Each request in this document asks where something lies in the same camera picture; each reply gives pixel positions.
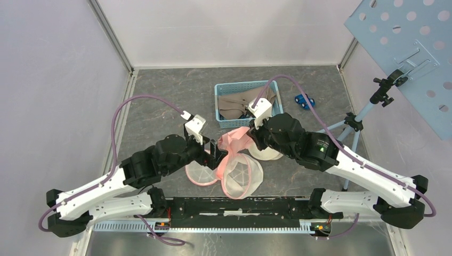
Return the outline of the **pink bra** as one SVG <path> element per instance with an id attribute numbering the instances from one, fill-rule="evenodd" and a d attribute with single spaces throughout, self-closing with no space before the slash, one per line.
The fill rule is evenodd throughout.
<path id="1" fill-rule="evenodd" d="M 254 141 L 247 135 L 249 127 L 242 126 L 222 135 L 218 141 L 218 148 L 227 151 L 227 155 L 221 160 L 217 167 L 216 176 L 222 180 L 228 161 L 238 152 L 248 149 Z"/>

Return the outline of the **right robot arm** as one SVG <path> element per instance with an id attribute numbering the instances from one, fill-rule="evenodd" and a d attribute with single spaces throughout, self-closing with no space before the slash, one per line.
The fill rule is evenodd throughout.
<path id="1" fill-rule="evenodd" d="M 250 121 L 247 134 L 258 150 L 272 149 L 294 160 L 300 166 L 348 179 L 365 191 L 333 191 L 316 188 L 310 195 L 308 211 L 311 218 L 347 213 L 380 217 L 392 226 L 414 228 L 424 217 L 421 195 L 428 187 L 422 175 L 404 177 L 357 155 L 341 142 L 325 133 L 307 132 L 288 113 L 258 121 Z"/>

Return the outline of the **white mesh laundry bag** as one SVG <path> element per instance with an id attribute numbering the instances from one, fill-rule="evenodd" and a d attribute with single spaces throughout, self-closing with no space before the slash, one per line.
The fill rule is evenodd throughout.
<path id="1" fill-rule="evenodd" d="M 244 199 L 251 196 L 263 182 L 261 164 L 247 154 L 238 153 L 218 168 L 211 170 L 197 162 L 185 166 L 187 178 L 198 186 L 221 183 L 223 193 L 230 199 Z"/>

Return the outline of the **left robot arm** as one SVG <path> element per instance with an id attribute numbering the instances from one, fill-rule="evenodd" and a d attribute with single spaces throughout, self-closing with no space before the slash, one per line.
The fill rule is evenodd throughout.
<path id="1" fill-rule="evenodd" d="M 135 152 L 106 175 L 70 191 L 51 189 L 46 203 L 46 232 L 58 237 L 77 235 L 89 226 L 127 215 L 162 217 L 168 203 L 162 189 L 154 184 L 163 177 L 196 162 L 216 169 L 228 155 L 215 140 L 171 134 L 145 150 Z"/>

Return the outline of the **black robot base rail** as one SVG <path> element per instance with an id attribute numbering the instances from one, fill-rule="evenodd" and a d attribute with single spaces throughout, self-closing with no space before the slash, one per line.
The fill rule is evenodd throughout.
<path id="1" fill-rule="evenodd" d="M 168 218 L 172 228 L 296 228 L 300 220 L 343 219 L 303 197 L 173 197 L 148 218 Z"/>

